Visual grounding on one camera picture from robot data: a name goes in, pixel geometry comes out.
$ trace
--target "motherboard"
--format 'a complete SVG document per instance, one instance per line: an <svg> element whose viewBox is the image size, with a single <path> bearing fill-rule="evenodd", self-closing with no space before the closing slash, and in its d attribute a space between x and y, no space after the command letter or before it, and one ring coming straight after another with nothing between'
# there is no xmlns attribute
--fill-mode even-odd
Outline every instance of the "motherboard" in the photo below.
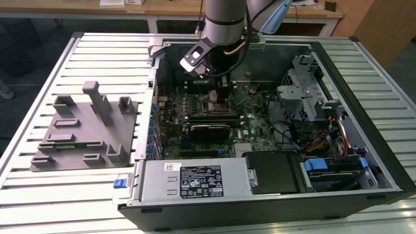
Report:
<svg viewBox="0 0 416 234"><path fill-rule="evenodd" d="M208 95L198 93L200 89L196 89L196 94L189 94L188 89L176 87L158 98L164 129L162 158L236 157L238 147L245 151L277 150L278 144L265 114L270 91L261 90L254 83L234 84L225 105L216 106L209 102ZM220 142L214 139L192 141L192 126L208 124L232 126L225 131L229 135Z"/></svg>

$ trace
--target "metal bracket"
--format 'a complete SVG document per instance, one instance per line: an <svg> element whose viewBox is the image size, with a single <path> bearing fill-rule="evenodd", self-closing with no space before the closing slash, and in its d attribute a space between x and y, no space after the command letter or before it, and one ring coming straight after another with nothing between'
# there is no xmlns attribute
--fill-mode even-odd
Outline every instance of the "metal bracket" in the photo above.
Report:
<svg viewBox="0 0 416 234"><path fill-rule="evenodd" d="M318 102L321 109L336 109L337 107L342 107L340 101L320 101Z"/></svg>
<svg viewBox="0 0 416 234"><path fill-rule="evenodd" d="M285 100L300 100L301 98L312 97L308 89L294 85L282 85L277 87L278 96Z"/></svg>
<svg viewBox="0 0 416 234"><path fill-rule="evenodd" d="M254 169L248 169L248 182L249 182L249 186L250 187L257 187L258 186L256 170Z"/></svg>
<svg viewBox="0 0 416 234"><path fill-rule="evenodd" d="M164 54L162 50L162 38L160 37L150 37L149 39L149 46L148 46L148 54L150 58L157 57L158 55Z"/></svg>
<svg viewBox="0 0 416 234"><path fill-rule="evenodd" d="M261 33L257 33L257 39L258 41L249 43L249 49L250 50L261 50L264 52L265 50L265 39Z"/></svg>

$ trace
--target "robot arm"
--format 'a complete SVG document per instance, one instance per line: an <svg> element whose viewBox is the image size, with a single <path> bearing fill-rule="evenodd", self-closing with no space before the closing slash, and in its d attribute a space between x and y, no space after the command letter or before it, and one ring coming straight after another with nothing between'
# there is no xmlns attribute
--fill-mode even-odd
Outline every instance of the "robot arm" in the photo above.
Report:
<svg viewBox="0 0 416 234"><path fill-rule="evenodd" d="M241 64L252 39L252 24L273 33L286 15L292 0L206 0L205 35L180 61L186 72L200 78L221 77ZM242 57L238 51L244 48Z"/></svg>

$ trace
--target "cable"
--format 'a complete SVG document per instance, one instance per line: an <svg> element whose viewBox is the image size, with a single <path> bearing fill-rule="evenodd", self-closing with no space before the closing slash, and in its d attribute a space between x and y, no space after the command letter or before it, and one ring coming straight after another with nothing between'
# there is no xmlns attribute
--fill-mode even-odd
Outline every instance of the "cable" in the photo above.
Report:
<svg viewBox="0 0 416 234"><path fill-rule="evenodd" d="M294 12L296 12L296 23L298 22L298 15L297 15L297 6L294 6L293 4L290 4L294 7Z"/></svg>
<svg viewBox="0 0 416 234"><path fill-rule="evenodd" d="M224 51L224 55L230 56L233 55L236 52L240 51L240 49L242 49L242 47L246 45L246 42L244 41L233 50L230 51Z"/></svg>
<svg viewBox="0 0 416 234"><path fill-rule="evenodd" d="M265 7L257 12L254 17L252 18L252 24L254 23L254 20L261 15L261 13L273 5L274 2L276 2L276 0L272 0L270 3L268 5L265 5Z"/></svg>
<svg viewBox="0 0 416 234"><path fill-rule="evenodd" d="M216 78L216 77L222 77L228 75L242 63L245 56L248 54L248 48L249 48L249 42L252 40L252 22L250 22L250 17L249 17L249 11L248 11L248 6L245 6L245 14L246 14L246 38L245 38L245 43L246 45L244 46L244 53L241 57L238 58L238 61L234 63L233 66L229 67L228 71L216 74L216 75L206 75L208 78Z"/></svg>
<svg viewBox="0 0 416 234"><path fill-rule="evenodd" d="M197 18L197 25L196 25L196 29L194 29L194 34L198 34L200 37L201 37L201 34L200 34L200 27L201 27L202 5L204 5L204 0L201 0L200 16L198 16L198 18Z"/></svg>
<svg viewBox="0 0 416 234"><path fill-rule="evenodd" d="M269 4L265 5L265 7L256 13L254 17L253 17L252 20L250 20L250 24L254 23L254 20L257 19L257 17L258 17L258 16L261 15L261 13L270 7L270 5L273 5L274 2L276 2L276 0L272 0L272 1L269 2ZM246 43L242 42L232 51L224 51L224 54L225 54L226 56L233 55L236 52L238 52L238 50L240 50L245 45L246 45Z"/></svg>

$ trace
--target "table leg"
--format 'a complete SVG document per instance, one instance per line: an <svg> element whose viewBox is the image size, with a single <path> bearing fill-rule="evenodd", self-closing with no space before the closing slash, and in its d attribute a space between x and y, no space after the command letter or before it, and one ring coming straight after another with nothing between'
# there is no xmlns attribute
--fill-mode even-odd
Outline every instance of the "table leg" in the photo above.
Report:
<svg viewBox="0 0 416 234"><path fill-rule="evenodd" d="M0 96L4 99L12 99L14 96L13 92L10 91L8 86L1 82L1 80L0 80Z"/></svg>
<svg viewBox="0 0 416 234"><path fill-rule="evenodd" d="M330 37L332 32L337 26L337 23L338 23L338 19L328 19L328 21L322 27L322 30L320 31L318 36L320 37Z"/></svg>
<svg viewBox="0 0 416 234"><path fill-rule="evenodd" d="M149 33L157 33L157 16L146 16Z"/></svg>
<svg viewBox="0 0 416 234"><path fill-rule="evenodd" d="M58 28L64 27L64 19L53 19L53 21Z"/></svg>

